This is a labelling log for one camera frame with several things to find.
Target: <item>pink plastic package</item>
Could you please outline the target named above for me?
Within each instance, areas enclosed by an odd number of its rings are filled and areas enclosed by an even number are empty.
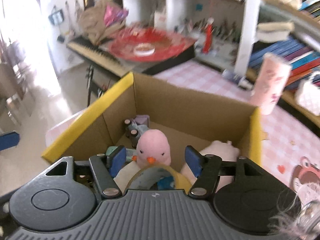
[[[128,14],[129,11],[126,9],[119,9],[117,7],[107,5],[106,13],[104,15],[104,23],[106,27],[109,27],[114,23],[123,21]]]

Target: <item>brown cloth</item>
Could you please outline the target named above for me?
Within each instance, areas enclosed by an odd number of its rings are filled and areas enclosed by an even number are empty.
[[[93,45],[98,45],[101,40],[125,25],[125,21],[123,21],[106,27],[104,15],[107,5],[121,8],[110,0],[98,0],[94,7],[85,10],[80,16],[79,26],[83,30],[83,36],[88,38]]]

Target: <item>pink tumbler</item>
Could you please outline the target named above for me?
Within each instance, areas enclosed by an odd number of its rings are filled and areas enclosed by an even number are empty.
[[[266,53],[249,103],[259,106],[264,115],[271,114],[289,78],[291,66],[283,58]]]

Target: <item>red figurine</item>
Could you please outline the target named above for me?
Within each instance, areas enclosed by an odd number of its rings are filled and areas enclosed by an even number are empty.
[[[202,53],[204,54],[208,54],[210,48],[211,48],[211,44],[212,44],[212,24],[213,24],[213,18],[209,18],[207,21],[207,26],[206,26],[206,38],[205,38],[205,42],[204,42],[204,46],[202,48]]]

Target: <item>white bag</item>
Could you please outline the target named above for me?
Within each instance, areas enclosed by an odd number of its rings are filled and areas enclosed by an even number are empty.
[[[312,80],[320,71],[314,72],[309,79],[300,82],[295,94],[299,106],[307,109],[316,116],[320,115],[320,89],[312,84]]]

